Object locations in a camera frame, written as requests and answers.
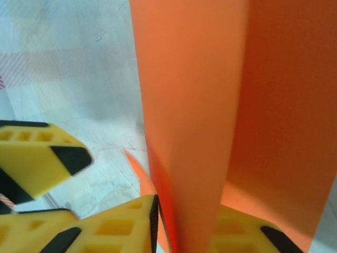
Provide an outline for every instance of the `square hole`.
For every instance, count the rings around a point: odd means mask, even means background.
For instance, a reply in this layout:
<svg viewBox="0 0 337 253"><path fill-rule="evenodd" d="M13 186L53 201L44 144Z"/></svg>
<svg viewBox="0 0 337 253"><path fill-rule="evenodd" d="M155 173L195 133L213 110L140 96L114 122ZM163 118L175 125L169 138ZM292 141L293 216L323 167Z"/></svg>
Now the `square hole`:
<svg viewBox="0 0 337 253"><path fill-rule="evenodd" d="M31 132L21 132L18 137L16 137L17 141L29 141L31 138L32 133Z"/></svg>
<svg viewBox="0 0 337 253"><path fill-rule="evenodd" d="M28 230L34 230L40 227L45 221L44 220L33 220L29 225L28 225Z"/></svg>
<svg viewBox="0 0 337 253"><path fill-rule="evenodd" d="M36 141L49 142L53 139L54 135L52 133L40 132L36 137Z"/></svg>
<svg viewBox="0 0 337 253"><path fill-rule="evenodd" d="M9 226L0 227L0 247L6 241L8 233L9 233Z"/></svg>
<svg viewBox="0 0 337 253"><path fill-rule="evenodd" d="M113 219L105 220L96 231L96 235L128 236L132 232L134 220Z"/></svg>
<svg viewBox="0 0 337 253"><path fill-rule="evenodd" d="M213 233L215 235L242 235L244 230L240 223L233 219L220 217L216 221Z"/></svg>
<svg viewBox="0 0 337 253"><path fill-rule="evenodd" d="M127 208L129 209L141 209L143 206L142 203L133 203L132 205L129 205Z"/></svg>
<svg viewBox="0 0 337 253"><path fill-rule="evenodd" d="M84 245L81 253L120 253L122 245L102 245L102 244L88 244Z"/></svg>
<svg viewBox="0 0 337 253"><path fill-rule="evenodd" d="M258 253L255 246L249 242L223 242L216 245L217 253Z"/></svg>
<svg viewBox="0 0 337 253"><path fill-rule="evenodd" d="M12 131L0 132L0 141L9 141L13 135Z"/></svg>

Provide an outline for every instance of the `yellow foam block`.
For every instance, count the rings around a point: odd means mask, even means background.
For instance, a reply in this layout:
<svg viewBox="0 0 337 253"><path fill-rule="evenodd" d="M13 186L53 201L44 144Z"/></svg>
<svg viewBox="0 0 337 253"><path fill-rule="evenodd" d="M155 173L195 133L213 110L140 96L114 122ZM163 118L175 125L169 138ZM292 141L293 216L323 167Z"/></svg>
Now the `yellow foam block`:
<svg viewBox="0 0 337 253"><path fill-rule="evenodd" d="M66 253L155 253L157 219L156 196L142 196L72 224L81 233Z"/></svg>
<svg viewBox="0 0 337 253"><path fill-rule="evenodd" d="M0 253L38 253L76 221L65 209L0 215Z"/></svg>
<svg viewBox="0 0 337 253"><path fill-rule="evenodd" d="M280 253L301 250L274 224L221 206L208 253L227 252Z"/></svg>
<svg viewBox="0 0 337 253"><path fill-rule="evenodd" d="M0 192L35 199L92 162L85 145L53 124L0 121Z"/></svg>

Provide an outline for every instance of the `red and white striped tape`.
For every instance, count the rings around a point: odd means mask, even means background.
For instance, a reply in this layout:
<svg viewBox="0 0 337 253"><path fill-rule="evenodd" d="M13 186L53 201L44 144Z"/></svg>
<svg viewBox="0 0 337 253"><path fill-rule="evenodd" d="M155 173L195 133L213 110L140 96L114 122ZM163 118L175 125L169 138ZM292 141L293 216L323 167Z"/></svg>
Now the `red and white striped tape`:
<svg viewBox="0 0 337 253"><path fill-rule="evenodd" d="M0 90L4 88L5 88L4 81L2 81L2 77L0 76Z"/></svg>
<svg viewBox="0 0 337 253"><path fill-rule="evenodd" d="M6 206L8 206L9 208L11 208L12 213L16 213L15 211L15 205L13 202L11 202L5 195L0 193L0 201L5 204Z"/></svg>

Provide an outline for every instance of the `black corner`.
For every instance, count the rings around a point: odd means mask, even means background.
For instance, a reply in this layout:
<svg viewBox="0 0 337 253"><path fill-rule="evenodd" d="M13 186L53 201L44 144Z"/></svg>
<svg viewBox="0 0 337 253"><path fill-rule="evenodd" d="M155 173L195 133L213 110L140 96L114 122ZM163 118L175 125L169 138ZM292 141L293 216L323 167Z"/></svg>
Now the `black corner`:
<svg viewBox="0 0 337 253"><path fill-rule="evenodd" d="M157 237L158 237L158 195L153 197L152 206L150 210L150 234L151 234L151 250L152 253L157 251Z"/></svg>
<svg viewBox="0 0 337 253"><path fill-rule="evenodd" d="M0 215L8 215L11 211L11 208L0 202Z"/></svg>
<svg viewBox="0 0 337 253"><path fill-rule="evenodd" d="M58 233L40 251L40 253L65 253L80 233L81 229L78 227L69 228L61 233Z"/></svg>
<svg viewBox="0 0 337 253"><path fill-rule="evenodd" d="M274 244L280 253L303 253L303 251L289 239L285 233L269 226L262 226L261 231Z"/></svg>
<svg viewBox="0 0 337 253"><path fill-rule="evenodd" d="M71 175L92 163L90 154L82 147L51 146L55 155Z"/></svg>
<svg viewBox="0 0 337 253"><path fill-rule="evenodd" d="M35 127L35 128L47 128L49 126L49 124L45 122L0 120L0 128L8 125L13 127Z"/></svg>
<svg viewBox="0 0 337 253"><path fill-rule="evenodd" d="M0 193L5 195L14 204L20 204L34 200L1 167L0 167Z"/></svg>

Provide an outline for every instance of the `white floor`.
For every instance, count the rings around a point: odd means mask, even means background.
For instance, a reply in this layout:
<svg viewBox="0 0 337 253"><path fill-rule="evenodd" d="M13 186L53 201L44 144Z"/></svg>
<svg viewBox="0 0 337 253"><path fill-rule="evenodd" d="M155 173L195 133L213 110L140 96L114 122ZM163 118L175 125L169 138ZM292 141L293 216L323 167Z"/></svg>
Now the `white floor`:
<svg viewBox="0 0 337 253"><path fill-rule="evenodd" d="M122 154L147 165L128 1L0 0L0 32L0 118L53 122L95 159L51 191L57 205L87 217L139 196ZM336 235L337 183L310 252L337 252Z"/></svg>

